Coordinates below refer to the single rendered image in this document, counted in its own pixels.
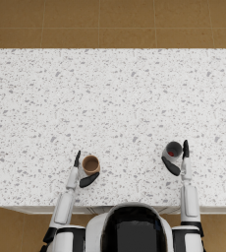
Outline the grey cup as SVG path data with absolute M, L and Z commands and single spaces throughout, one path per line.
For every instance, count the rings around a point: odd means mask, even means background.
M 169 161 L 176 161 L 182 154 L 183 148 L 178 142 L 170 142 L 166 145 L 165 149 L 162 152 L 162 155 L 167 158 Z M 174 153 L 174 156 L 169 156 L 169 152 Z

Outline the brown cup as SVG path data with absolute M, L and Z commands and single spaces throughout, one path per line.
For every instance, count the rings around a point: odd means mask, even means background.
M 100 171 L 99 160 L 95 156 L 87 156 L 82 162 L 82 167 L 86 175 L 93 175 Z

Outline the robot body with dark dome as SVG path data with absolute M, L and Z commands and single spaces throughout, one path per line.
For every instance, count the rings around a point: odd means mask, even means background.
M 85 252 L 174 252 L 172 229 L 149 205 L 120 204 L 88 222 Z

